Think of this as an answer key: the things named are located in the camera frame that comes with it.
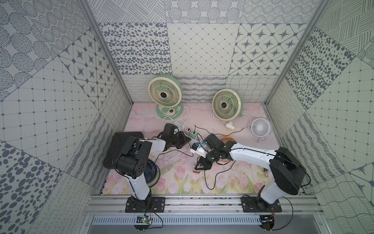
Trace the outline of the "white power strip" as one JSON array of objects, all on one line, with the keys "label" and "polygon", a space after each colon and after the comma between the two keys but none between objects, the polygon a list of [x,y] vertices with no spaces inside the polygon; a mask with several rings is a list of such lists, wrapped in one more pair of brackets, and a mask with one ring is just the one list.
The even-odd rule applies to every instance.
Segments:
[{"label": "white power strip", "polygon": [[[185,126],[185,125],[183,125],[183,124],[180,124],[180,123],[178,123],[178,122],[176,122],[176,121],[175,121],[173,124],[176,125],[177,128],[179,129],[179,131],[182,131],[184,134],[185,134],[184,129],[185,129],[185,128],[190,128],[190,127]],[[191,129],[191,132],[192,132],[192,131],[195,131],[196,133],[198,133],[195,127],[194,127],[194,128],[190,128],[190,129]],[[196,137],[196,139],[193,139],[193,138],[191,138],[190,136],[187,136],[187,137],[189,137],[192,141],[198,141],[198,140],[199,140],[199,139],[198,139],[198,136]]]}]

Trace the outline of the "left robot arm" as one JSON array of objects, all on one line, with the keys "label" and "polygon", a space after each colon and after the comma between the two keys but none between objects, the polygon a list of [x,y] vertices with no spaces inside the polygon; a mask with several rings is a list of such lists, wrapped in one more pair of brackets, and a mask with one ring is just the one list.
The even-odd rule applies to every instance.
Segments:
[{"label": "left robot arm", "polygon": [[174,124],[165,124],[164,130],[156,137],[146,139],[127,133],[128,137],[114,153],[112,164],[120,175],[128,179],[133,190],[131,198],[147,203],[152,193],[146,183],[144,171],[150,153],[164,152],[170,147],[177,150],[191,142],[191,138]]}]

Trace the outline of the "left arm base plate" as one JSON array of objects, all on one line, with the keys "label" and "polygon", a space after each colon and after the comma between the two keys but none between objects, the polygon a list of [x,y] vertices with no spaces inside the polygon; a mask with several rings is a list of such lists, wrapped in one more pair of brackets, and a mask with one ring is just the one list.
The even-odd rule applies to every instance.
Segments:
[{"label": "left arm base plate", "polygon": [[165,209],[165,197],[148,196],[145,200],[139,200],[131,196],[126,202],[126,213],[163,213]]}]

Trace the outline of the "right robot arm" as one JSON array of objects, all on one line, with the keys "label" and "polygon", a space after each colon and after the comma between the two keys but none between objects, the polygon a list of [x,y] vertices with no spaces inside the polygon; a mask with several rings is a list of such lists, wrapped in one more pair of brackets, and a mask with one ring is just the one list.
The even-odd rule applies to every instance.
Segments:
[{"label": "right robot arm", "polygon": [[224,143],[215,134],[208,135],[203,142],[204,145],[194,143],[191,148],[192,153],[201,156],[195,170],[210,170],[214,163],[224,159],[254,164],[271,172],[274,181],[263,186],[258,192],[255,203],[259,206],[269,207],[282,196],[295,196],[302,187],[305,168],[284,147],[278,150],[262,150],[235,141]]}]

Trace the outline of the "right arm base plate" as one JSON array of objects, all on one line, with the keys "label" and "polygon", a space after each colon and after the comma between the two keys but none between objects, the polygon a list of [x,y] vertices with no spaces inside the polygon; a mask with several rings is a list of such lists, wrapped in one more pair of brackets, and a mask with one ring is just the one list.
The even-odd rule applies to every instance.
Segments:
[{"label": "right arm base plate", "polygon": [[244,213],[281,213],[282,208],[278,200],[273,204],[268,204],[261,198],[244,195],[240,198]]}]

